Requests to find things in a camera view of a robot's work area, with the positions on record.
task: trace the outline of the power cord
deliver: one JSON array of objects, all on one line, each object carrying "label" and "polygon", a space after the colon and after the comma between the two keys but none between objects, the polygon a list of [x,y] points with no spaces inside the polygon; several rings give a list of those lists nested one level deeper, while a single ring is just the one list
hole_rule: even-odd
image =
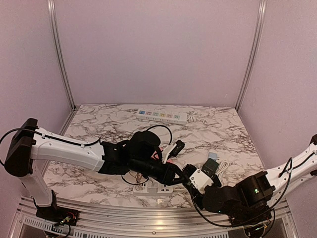
[{"label": "power cord", "polygon": [[229,162],[226,160],[223,160],[219,163],[219,167],[216,171],[216,175],[218,176],[221,183],[222,183],[222,176],[228,167],[229,167]]},{"label": "power cord", "polygon": [[59,223],[56,223],[56,224],[54,224],[54,225],[52,226],[52,231],[54,231],[54,230],[53,230],[53,227],[58,227],[58,226],[62,225],[62,222],[63,222],[63,224],[67,224],[67,225],[68,225],[68,233],[67,233],[65,236],[61,236],[61,235],[55,236],[55,235],[47,234],[47,233],[43,230],[43,232],[44,232],[44,234],[46,235],[46,237],[47,237],[47,238],[67,238],[67,237],[69,237],[70,232],[71,232],[71,226],[70,226],[70,224],[69,224],[69,221],[71,220],[71,218],[69,218],[69,220],[66,220],[67,218],[65,218],[63,221],[61,221],[61,222],[59,222]]},{"label": "power cord", "polygon": [[290,164],[290,169],[288,170],[288,173],[289,173],[288,181],[287,181],[287,184],[286,184],[286,186],[285,186],[285,189],[284,189],[284,191],[282,192],[282,194],[281,194],[281,196],[279,197],[279,199],[278,199],[268,210],[266,210],[265,212],[262,212],[262,213],[256,215],[255,217],[253,217],[253,218],[251,218],[251,219],[249,219],[249,220],[247,220],[247,221],[245,221],[245,222],[242,222],[242,223],[240,223],[240,224],[236,224],[236,225],[221,225],[221,224],[214,223],[214,222],[210,221],[208,218],[206,218],[206,217],[201,213],[201,211],[199,211],[199,209],[198,209],[198,207],[197,207],[197,205],[196,205],[196,203],[195,203],[195,201],[194,201],[193,194],[192,194],[192,186],[190,187],[190,192],[189,192],[189,193],[190,193],[190,196],[191,196],[191,200],[192,200],[192,202],[193,202],[193,204],[194,204],[194,207],[195,207],[196,211],[198,212],[198,214],[199,214],[205,221],[207,221],[208,223],[210,223],[210,224],[212,224],[212,225],[214,225],[214,226],[234,228],[234,227],[239,227],[239,226],[246,225],[246,224],[248,224],[249,222],[253,221],[255,218],[258,218],[258,217],[264,215],[265,213],[274,210],[274,207],[282,200],[282,198],[283,198],[284,194],[286,193],[286,190],[287,190],[287,188],[288,188],[288,186],[289,186],[289,184],[290,184],[290,181],[291,181],[292,169],[293,169],[293,158],[290,158],[290,159],[288,160],[287,164]]},{"label": "power cord", "polygon": [[131,182],[128,182],[127,180],[125,180],[125,178],[123,177],[123,175],[121,175],[121,178],[123,181],[125,181],[127,184],[129,185],[142,185],[144,183],[146,183],[147,181],[149,181],[149,178],[147,178],[144,182],[140,182],[140,183],[131,183]]},{"label": "power cord", "polygon": [[274,222],[275,222],[275,209],[273,209],[273,222],[272,222],[272,225],[269,227],[269,229],[266,231],[266,233],[262,236],[262,238],[266,237],[267,234],[272,230]]},{"label": "power cord", "polygon": [[[0,145],[2,143],[2,141],[12,132],[15,132],[15,131],[27,131],[27,132],[31,132],[31,133],[34,133],[34,134],[37,134],[37,135],[40,135],[40,136],[43,136],[42,133],[38,132],[38,131],[35,131],[35,130],[30,130],[30,129],[26,129],[26,128],[15,128],[15,129],[12,129],[10,131],[8,131],[7,133],[5,133],[3,135],[3,137],[1,137],[0,139]],[[51,136],[51,135],[45,135],[46,138],[49,138],[49,139],[53,139],[53,140],[58,140],[58,141],[61,141],[61,142],[65,142],[65,143],[68,143],[68,144],[72,144],[72,145],[78,145],[78,146],[81,146],[82,144],[81,143],[77,143],[77,142],[73,142],[73,141],[68,141],[68,140],[64,140],[64,139],[61,139],[61,138],[57,138],[57,137],[54,137],[54,136]],[[98,142],[100,142],[101,139],[99,138],[98,140],[92,142],[92,143],[88,143],[88,144],[83,144],[84,147],[86,146],[92,146],[94,144],[97,144]]]},{"label": "power cord", "polygon": [[[200,119],[199,121],[202,121],[205,125],[208,124],[206,119]],[[197,116],[187,116],[187,122],[197,122]]]},{"label": "power cord", "polygon": [[169,139],[169,144],[168,145],[170,145],[172,143],[172,141],[173,141],[172,131],[166,125],[153,125],[153,126],[149,127],[146,130],[151,130],[152,128],[155,128],[155,127],[164,127],[164,128],[166,128],[168,130],[169,135],[170,135],[170,139]]},{"label": "power cord", "polygon": [[[315,152],[311,153],[303,162],[301,162],[299,165],[295,166],[295,167],[293,168],[293,170],[299,168],[299,167],[302,166],[304,163],[306,163],[307,160],[310,159],[310,157],[313,156],[314,154],[315,154]],[[287,172],[286,168],[287,168],[288,164],[289,164],[289,162],[287,162],[287,164],[286,164],[285,167],[283,168],[282,172],[278,175],[279,178],[282,177],[282,175],[283,175],[285,172]]]}]

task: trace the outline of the metal frame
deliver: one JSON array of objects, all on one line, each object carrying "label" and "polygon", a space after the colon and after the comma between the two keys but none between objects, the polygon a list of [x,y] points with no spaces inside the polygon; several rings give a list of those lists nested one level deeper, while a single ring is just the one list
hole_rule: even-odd
[{"label": "metal frame", "polygon": [[256,25],[256,31],[254,34],[254,39],[253,39],[253,44],[252,44],[252,48],[251,48],[251,53],[250,53],[250,57],[249,57],[249,61],[248,61],[248,65],[247,65],[247,69],[242,81],[242,85],[241,85],[241,89],[240,89],[240,93],[235,105],[235,109],[237,110],[237,112],[240,110],[244,96],[246,94],[249,82],[250,82],[250,78],[251,78],[251,74],[252,74],[252,70],[254,67],[254,62],[256,59],[256,55],[259,49],[259,45],[260,45],[260,40],[261,40],[261,35],[262,35],[262,30],[263,30],[263,25],[264,25],[264,17],[265,17],[265,10],[266,10],[266,3],[267,0],[260,0],[260,5],[259,5],[259,12],[258,12],[258,18],[257,18],[257,25]]},{"label": "metal frame", "polygon": [[73,95],[71,93],[69,81],[68,81],[68,76],[64,64],[64,59],[61,51],[61,46],[60,46],[60,40],[59,40],[59,34],[58,34],[58,28],[57,28],[57,19],[56,19],[56,12],[55,12],[55,1],[54,0],[48,0],[48,7],[49,7],[49,14],[50,14],[50,19],[51,19],[51,27],[52,27],[52,32],[53,32],[53,39],[54,39],[54,45],[55,45],[55,50],[57,54],[57,59],[58,59],[58,64],[59,64],[59,69],[61,72],[63,84],[65,87],[67,99],[69,102],[69,105],[72,110],[76,109],[75,101],[73,98]]},{"label": "metal frame", "polygon": [[[71,237],[80,234],[103,235],[107,238],[182,237],[202,238],[240,228],[220,228],[204,221],[193,208],[152,209],[117,207],[90,204],[58,198],[59,206],[80,211],[77,226],[72,227]],[[9,237],[19,237],[25,218],[37,219],[31,198],[22,197]],[[213,222],[229,225],[228,216],[204,211]],[[297,238],[291,212],[286,200],[276,206],[276,219],[283,219],[288,238]]]}]

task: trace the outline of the white cable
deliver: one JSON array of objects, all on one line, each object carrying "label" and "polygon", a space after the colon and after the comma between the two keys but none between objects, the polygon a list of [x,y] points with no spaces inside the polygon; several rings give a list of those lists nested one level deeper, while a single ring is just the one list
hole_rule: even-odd
[{"label": "white cable", "polygon": [[[197,122],[197,116],[187,116],[187,122]],[[206,119],[200,120],[203,124],[207,125],[208,121]]]},{"label": "white cable", "polygon": [[218,176],[221,183],[222,183],[222,176],[228,167],[229,167],[229,162],[226,160],[223,160],[219,163],[219,167],[216,171],[216,175]]},{"label": "white cable", "polygon": [[196,122],[197,117],[196,116],[187,116],[187,122]]}]

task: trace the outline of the black cable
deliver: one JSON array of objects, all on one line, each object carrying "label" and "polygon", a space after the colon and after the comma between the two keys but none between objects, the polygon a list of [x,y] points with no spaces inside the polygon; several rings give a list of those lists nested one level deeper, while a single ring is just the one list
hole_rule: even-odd
[{"label": "black cable", "polygon": [[45,135],[45,137],[48,138],[48,139],[58,140],[58,141],[61,141],[61,142],[72,144],[72,145],[78,145],[78,146],[84,145],[85,147],[86,146],[92,146],[92,145],[97,144],[98,142],[100,142],[100,138],[98,140],[94,141],[94,142],[89,143],[89,144],[83,144],[83,143],[77,143],[77,142],[73,142],[73,141],[69,141],[69,140],[64,140],[64,139],[57,138],[57,137],[54,137],[54,136],[51,136],[51,135]]},{"label": "black cable", "polygon": [[144,184],[145,182],[149,181],[149,178],[147,178],[147,180],[145,180],[144,182],[141,182],[141,183],[131,183],[131,182],[128,182],[127,180],[125,180],[123,175],[121,175],[121,178],[123,181],[125,181],[127,184],[130,184],[130,185],[141,185],[141,184]]},{"label": "black cable", "polygon": [[[297,169],[297,168],[299,168],[300,166],[302,166],[304,163],[306,163],[307,162],[307,160],[311,157],[311,156],[313,156],[315,153],[313,152],[313,153],[311,153],[303,162],[301,162],[299,165],[297,165],[297,166],[295,166],[293,169]],[[287,164],[285,165],[285,167],[284,167],[284,169],[282,170],[282,172],[279,174],[279,178],[286,172],[286,167],[287,167],[287,165],[288,165],[288,162],[287,162]]]},{"label": "black cable", "polygon": [[65,235],[64,237],[60,237],[60,238],[67,238],[67,237],[69,237],[69,234],[70,234],[70,231],[71,231],[71,227],[70,227],[70,224],[69,224],[69,223],[67,223],[67,224],[68,224],[68,227],[69,227],[68,233],[67,233],[67,235]]},{"label": "black cable", "polygon": [[2,143],[2,141],[12,132],[15,132],[15,131],[19,131],[19,130],[23,130],[23,131],[28,131],[28,132],[32,132],[32,133],[35,133],[35,134],[38,134],[38,135],[42,135],[41,133],[37,132],[37,131],[34,131],[34,130],[30,130],[30,129],[26,129],[26,128],[15,128],[15,129],[12,129],[10,131],[8,131],[7,133],[5,133],[3,135],[3,137],[1,137],[0,139],[0,144]]},{"label": "black cable", "polygon": [[[42,133],[38,132],[38,131],[35,131],[35,130],[31,130],[31,129],[26,129],[26,128],[15,128],[15,129],[12,129],[10,131],[8,131],[7,133],[5,133],[1,139],[0,139],[0,145],[2,143],[2,141],[4,140],[4,138],[6,138],[10,133],[12,132],[15,132],[15,131],[28,131],[28,132],[31,132],[31,133],[34,133],[34,134],[37,134],[37,135],[40,135],[40,136],[43,136]],[[64,139],[61,139],[61,138],[57,138],[57,137],[54,137],[54,136],[51,136],[51,135],[45,135],[46,138],[49,138],[49,139],[53,139],[53,140],[58,140],[58,141],[61,141],[61,142],[65,142],[65,143],[68,143],[68,144],[72,144],[72,145],[78,145],[78,146],[81,146],[82,144],[81,143],[77,143],[77,142],[73,142],[73,141],[69,141],[69,140],[64,140]],[[94,144],[97,144],[98,142],[100,142],[100,138],[92,143],[89,143],[89,144],[83,144],[85,147],[86,146],[92,146]]]},{"label": "black cable", "polygon": [[155,127],[164,127],[164,128],[166,128],[168,130],[169,135],[170,135],[170,139],[169,139],[169,144],[168,145],[170,145],[172,143],[172,140],[173,140],[173,135],[172,135],[171,130],[166,125],[153,125],[153,126],[149,127],[147,130],[150,130],[150,129],[155,128]]},{"label": "black cable", "polygon": [[262,238],[266,237],[266,235],[272,230],[274,222],[275,222],[275,209],[273,209],[273,222],[272,222],[271,226],[269,227],[269,229],[266,231],[266,233],[262,236]]},{"label": "black cable", "polygon": [[302,166],[304,163],[306,163],[306,161],[313,156],[315,153],[311,153],[303,162],[301,162],[299,165],[295,166],[293,169],[297,169],[298,167]]},{"label": "black cable", "polygon": [[70,232],[71,232],[71,227],[70,227],[70,224],[67,222],[67,223],[65,223],[65,224],[68,224],[68,233],[65,235],[65,236],[63,236],[63,237],[60,237],[60,235],[57,235],[57,236],[55,236],[55,234],[52,236],[52,235],[48,235],[48,234],[46,234],[46,232],[44,231],[44,234],[45,235],[47,235],[47,236],[51,236],[51,237],[54,237],[54,238],[67,238],[67,237],[69,237],[69,235],[70,235]]},{"label": "black cable", "polygon": [[288,186],[289,186],[289,184],[290,184],[290,181],[291,181],[292,169],[293,169],[293,158],[290,158],[290,159],[289,159],[288,164],[289,164],[289,163],[290,163],[290,172],[289,172],[288,181],[287,181],[287,184],[286,184],[286,186],[285,186],[285,189],[284,189],[284,191],[282,192],[282,194],[281,194],[281,196],[279,197],[279,199],[278,199],[269,209],[267,209],[265,212],[262,212],[262,213],[256,215],[255,217],[253,217],[253,218],[251,218],[251,219],[245,221],[245,222],[242,222],[242,223],[236,224],[236,225],[221,225],[221,224],[217,224],[217,223],[214,223],[214,222],[210,221],[209,219],[207,219],[207,218],[199,211],[199,209],[198,209],[198,207],[197,207],[197,205],[196,205],[196,203],[195,203],[195,201],[194,201],[193,195],[192,195],[192,186],[191,186],[189,193],[190,193],[192,202],[193,202],[193,204],[194,204],[194,207],[195,207],[196,211],[198,212],[198,214],[199,214],[205,221],[207,221],[208,223],[210,223],[210,224],[212,224],[212,225],[214,225],[214,226],[234,228],[234,227],[239,227],[239,226],[246,225],[246,224],[248,224],[249,222],[251,222],[252,220],[254,220],[255,218],[257,218],[257,217],[259,217],[259,216],[262,216],[262,215],[264,215],[265,213],[267,213],[267,212],[269,212],[269,211],[272,211],[272,210],[274,209],[274,207],[282,200],[282,198],[283,198],[284,194],[286,193],[286,190],[287,190],[287,188],[288,188]]},{"label": "black cable", "polygon": [[285,167],[283,168],[282,172],[278,175],[278,177],[282,177],[282,175],[287,171],[287,167],[288,167],[288,164],[290,163],[290,160],[287,161]]}]

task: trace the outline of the small white object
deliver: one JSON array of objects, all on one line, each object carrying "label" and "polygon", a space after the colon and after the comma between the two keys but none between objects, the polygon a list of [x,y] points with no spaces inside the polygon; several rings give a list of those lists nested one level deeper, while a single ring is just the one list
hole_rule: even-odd
[{"label": "small white object", "polygon": [[208,152],[208,159],[218,160],[218,154],[214,152]]},{"label": "small white object", "polygon": [[212,179],[199,169],[191,175],[191,183],[201,194],[205,193],[205,187],[207,185],[213,185]]},{"label": "small white object", "polygon": [[162,151],[162,157],[163,157],[163,164],[166,164],[166,161],[168,160],[169,154],[172,152],[172,150],[176,147],[177,145],[174,143],[172,145],[167,146],[163,151]]},{"label": "small white object", "polygon": [[177,113],[173,111],[139,109],[136,117],[138,119],[155,120],[183,125],[187,123],[187,113]]},{"label": "small white object", "polygon": [[166,186],[151,180],[133,187],[135,196],[170,196],[172,193],[173,186]]}]

